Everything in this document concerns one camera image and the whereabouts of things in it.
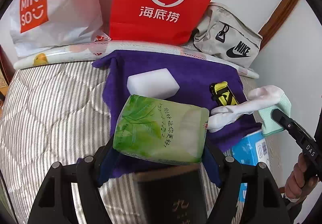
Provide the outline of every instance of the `nike swoosh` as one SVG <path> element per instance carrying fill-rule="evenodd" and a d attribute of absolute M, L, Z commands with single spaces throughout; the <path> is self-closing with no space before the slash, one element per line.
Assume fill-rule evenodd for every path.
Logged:
<path fill-rule="evenodd" d="M 228 49 L 226 51 L 226 55 L 229 57 L 229 58 L 243 58 L 243 57 L 250 57 L 249 55 L 242 55 L 242 54 L 236 54 L 236 53 L 233 53 L 233 49 L 235 48 L 236 46 L 234 47 L 231 47 L 230 49 Z"/>

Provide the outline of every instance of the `yellow and black pouch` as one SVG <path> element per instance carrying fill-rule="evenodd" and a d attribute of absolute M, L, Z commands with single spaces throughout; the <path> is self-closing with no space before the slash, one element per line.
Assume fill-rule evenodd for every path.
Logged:
<path fill-rule="evenodd" d="M 228 83 L 226 81 L 220 83 L 212 83 L 210 85 L 210 92 L 213 95 L 212 100 L 217 101 L 219 106 L 239 104 L 234 94 L 229 89 Z"/>

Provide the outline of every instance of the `orange logo square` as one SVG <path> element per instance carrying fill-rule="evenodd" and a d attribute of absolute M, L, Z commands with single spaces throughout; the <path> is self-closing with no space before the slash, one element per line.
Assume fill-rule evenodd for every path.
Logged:
<path fill-rule="evenodd" d="M 47 21 L 47 0 L 20 0 L 20 33 Z"/>

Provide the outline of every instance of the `mint green cloth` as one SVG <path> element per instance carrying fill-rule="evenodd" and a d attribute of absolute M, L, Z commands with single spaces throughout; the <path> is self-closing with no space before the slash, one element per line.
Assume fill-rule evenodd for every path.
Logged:
<path fill-rule="evenodd" d="M 279 125 L 272 119 L 272 111 L 275 109 L 281 110 L 289 117 L 291 116 L 291 102 L 285 94 L 282 95 L 281 100 L 278 104 L 258 111 L 261 118 L 263 119 L 262 134 L 264 137 L 284 130 L 281 125 Z"/>

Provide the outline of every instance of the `striped fabric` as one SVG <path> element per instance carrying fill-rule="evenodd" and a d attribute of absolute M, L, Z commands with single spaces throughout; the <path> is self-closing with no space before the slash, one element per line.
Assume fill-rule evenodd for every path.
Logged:
<path fill-rule="evenodd" d="M 16 72 L 0 122 L 0 167 L 20 224 L 27 224 L 37 191 L 53 162 L 73 164 L 107 143 L 110 113 L 101 97 L 107 76 L 108 70 L 95 69 L 91 62 Z M 241 79 L 245 93 L 254 87 L 253 79 Z M 201 171 L 210 212 L 219 190 L 203 166 Z M 79 223 L 86 223 L 77 184 L 72 191 Z M 109 180 L 99 191 L 113 223 L 144 222 L 131 174 Z M 239 203 L 233 223 L 238 223 L 242 207 Z"/>

